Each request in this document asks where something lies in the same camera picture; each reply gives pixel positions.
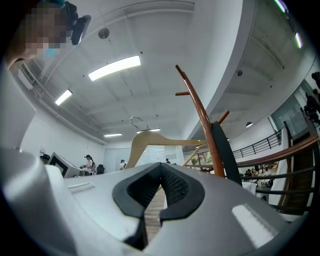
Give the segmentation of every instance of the wooden hanger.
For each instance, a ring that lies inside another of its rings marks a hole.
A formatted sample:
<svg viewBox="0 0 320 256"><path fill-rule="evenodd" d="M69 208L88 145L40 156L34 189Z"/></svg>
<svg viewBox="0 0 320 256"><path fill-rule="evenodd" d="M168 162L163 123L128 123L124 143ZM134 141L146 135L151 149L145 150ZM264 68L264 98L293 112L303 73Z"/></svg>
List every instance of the wooden hanger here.
<svg viewBox="0 0 320 256"><path fill-rule="evenodd" d="M204 140L183 140L169 139L154 131L142 131L138 133L132 140L129 161L124 169L133 168L136 166L141 155L148 145L152 146L186 146L186 145L203 145Z"/></svg>

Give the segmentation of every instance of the white ceiling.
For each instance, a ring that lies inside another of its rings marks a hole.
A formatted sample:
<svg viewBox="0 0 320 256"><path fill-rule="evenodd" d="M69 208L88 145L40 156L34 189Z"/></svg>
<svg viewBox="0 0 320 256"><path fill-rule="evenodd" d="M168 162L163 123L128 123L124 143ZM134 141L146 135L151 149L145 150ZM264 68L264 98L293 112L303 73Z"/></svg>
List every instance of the white ceiling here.
<svg viewBox="0 0 320 256"><path fill-rule="evenodd" d="M255 114L260 107L257 102L265 100L270 92L274 94L280 87L275 86L281 77L283 68L290 64L293 55L299 55L295 34L283 13L274 1L256 2L254 24L237 73L224 91L222 97L209 114L212 122L216 121L225 110L230 114L221 124L226 136L230 139L239 136L246 130L246 123L257 123L264 116ZM279 102L269 100L270 109ZM200 127L193 139L205 139Z"/></svg>
<svg viewBox="0 0 320 256"><path fill-rule="evenodd" d="M130 141L141 130L160 128L175 137L181 133L181 107L176 92L185 86L175 69L188 56L187 34L193 17L192 1L72 0L79 15L92 21L82 42L67 43L55 55L44 54L27 63L45 91L57 99L67 88L73 92L60 108L68 110L101 135L122 133L106 142ZM106 27L110 35L98 37ZM141 66L91 81L88 74L106 64L139 55Z"/></svg>

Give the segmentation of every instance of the light fixture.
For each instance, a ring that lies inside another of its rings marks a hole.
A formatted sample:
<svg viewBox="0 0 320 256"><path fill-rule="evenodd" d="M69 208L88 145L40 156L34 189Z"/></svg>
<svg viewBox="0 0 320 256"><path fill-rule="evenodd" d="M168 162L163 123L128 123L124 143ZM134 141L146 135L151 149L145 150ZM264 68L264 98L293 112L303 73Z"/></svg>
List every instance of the light fixture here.
<svg viewBox="0 0 320 256"><path fill-rule="evenodd" d="M120 71L120 70L125 70L129 69L132 67L140 66L140 58L139 56L133 56L129 58L124 58L122 60L118 60L116 62L113 62L111 64L105 65L96 71L93 71L89 74L89 77L92 81L97 80L99 78L102 78L106 75L109 75L111 73Z"/></svg>
<svg viewBox="0 0 320 256"><path fill-rule="evenodd" d="M122 133L114 133L114 134L106 134L104 137L116 137L116 136L122 136Z"/></svg>
<svg viewBox="0 0 320 256"><path fill-rule="evenodd" d="M301 48L302 42L301 42L301 38L300 38L299 33L295 33L295 40L296 40L296 43L298 44L298 47Z"/></svg>
<svg viewBox="0 0 320 256"><path fill-rule="evenodd" d="M66 90L56 101L55 104L57 104L58 106L64 102L67 98L69 98L72 95L72 91L70 91L69 89Z"/></svg>
<svg viewBox="0 0 320 256"><path fill-rule="evenodd" d="M252 122L247 122L247 123L246 123L246 127L247 127L247 128L249 128L249 127L252 126L252 125L253 125Z"/></svg>
<svg viewBox="0 0 320 256"><path fill-rule="evenodd" d="M281 11L284 13L286 12L286 8L284 7L283 3L280 0L274 0L276 4L280 7Z"/></svg>
<svg viewBox="0 0 320 256"><path fill-rule="evenodd" d="M159 128L157 128L157 129L139 130L139 131L137 131L136 133L137 133L137 134L139 134L139 133L141 133L141 132L145 132L145 131L149 131L149 132L159 132L159 131L160 131L160 129L159 129Z"/></svg>

